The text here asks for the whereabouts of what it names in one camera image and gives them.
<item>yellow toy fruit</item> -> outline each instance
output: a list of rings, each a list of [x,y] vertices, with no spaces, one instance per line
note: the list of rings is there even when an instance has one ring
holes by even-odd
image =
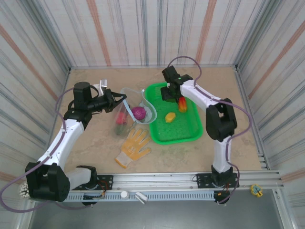
[[[165,122],[171,123],[176,118],[176,114],[174,112],[170,112],[165,116]]]

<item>plastic tray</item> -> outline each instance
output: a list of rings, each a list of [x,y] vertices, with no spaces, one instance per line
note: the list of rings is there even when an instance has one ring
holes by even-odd
[[[156,120],[149,124],[153,141],[161,145],[168,145],[197,140],[203,134],[203,126],[196,104],[186,98],[187,111],[181,113],[177,103],[162,100],[160,88],[165,86],[166,83],[155,83],[145,90],[145,98],[157,111]],[[172,123],[165,122],[165,116],[169,112],[176,113],[176,118]]]

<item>wooden floor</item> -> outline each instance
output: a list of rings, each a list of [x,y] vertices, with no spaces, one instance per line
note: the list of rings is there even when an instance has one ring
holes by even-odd
[[[90,69],[72,70],[67,89],[75,83],[86,81],[90,84],[99,83],[100,79],[107,79],[108,88],[113,92],[120,92],[123,87],[135,90],[146,88],[153,83],[164,82],[161,68],[138,69]],[[188,74],[193,78],[198,76],[197,68],[176,68],[181,75]],[[220,98],[230,98],[233,103],[243,107],[234,72],[231,67],[203,68],[203,74],[198,84],[210,93]],[[64,114],[73,93],[64,96],[60,112]],[[199,110],[202,124],[205,125],[205,113]],[[239,133],[248,125],[247,116],[235,109]],[[214,159],[214,143],[205,132],[195,142],[162,146],[151,141],[147,146],[151,153],[138,161],[131,162],[127,169],[120,167],[114,159],[120,153],[124,139],[117,139],[111,135],[113,117],[111,113],[94,115],[84,133],[74,145],[65,166],[65,171],[71,171],[78,165],[88,165],[97,168],[98,173],[143,173],[143,172],[196,172],[210,171]],[[60,129],[57,120],[54,133]],[[257,149],[251,132],[238,137],[232,142],[231,160],[240,170],[260,170]]]

